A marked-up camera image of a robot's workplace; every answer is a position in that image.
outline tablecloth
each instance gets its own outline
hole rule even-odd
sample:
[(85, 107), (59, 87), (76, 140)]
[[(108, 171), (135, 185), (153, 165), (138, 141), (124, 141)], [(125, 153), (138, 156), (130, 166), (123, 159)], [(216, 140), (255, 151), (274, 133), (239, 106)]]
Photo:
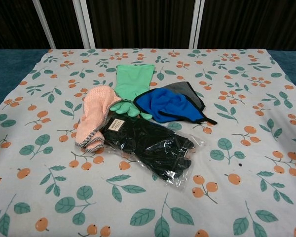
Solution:
[[(189, 81), (218, 122), (183, 190), (74, 146), (83, 98), (116, 66)], [(264, 49), (50, 50), (0, 105), (0, 236), (296, 236), (296, 86)]]

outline black glove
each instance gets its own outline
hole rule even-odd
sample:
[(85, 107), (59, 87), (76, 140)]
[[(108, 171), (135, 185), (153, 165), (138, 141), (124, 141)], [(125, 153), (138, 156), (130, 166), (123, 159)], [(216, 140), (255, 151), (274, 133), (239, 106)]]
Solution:
[[(124, 123), (111, 130), (112, 123), (117, 122), (115, 119)], [(180, 177), (191, 165), (191, 160), (185, 156), (194, 144), (159, 124), (113, 114), (101, 132), (106, 144), (124, 153), (134, 153), (139, 161), (164, 180)]]

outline product label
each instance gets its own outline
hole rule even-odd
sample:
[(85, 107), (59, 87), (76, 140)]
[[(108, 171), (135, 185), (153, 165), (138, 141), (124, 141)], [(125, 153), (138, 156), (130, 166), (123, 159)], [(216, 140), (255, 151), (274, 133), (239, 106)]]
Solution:
[(118, 132), (119, 129), (123, 126), (124, 123), (125, 123), (124, 120), (114, 119), (114, 121), (109, 126), (109, 130)]

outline plastic bag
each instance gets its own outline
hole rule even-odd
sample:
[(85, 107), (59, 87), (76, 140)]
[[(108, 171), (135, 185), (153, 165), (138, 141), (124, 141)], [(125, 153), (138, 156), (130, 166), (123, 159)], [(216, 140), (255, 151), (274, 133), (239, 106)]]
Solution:
[(142, 118), (113, 114), (101, 129), (111, 152), (138, 161), (167, 183), (182, 186), (192, 165), (192, 155), (204, 141), (178, 134)]

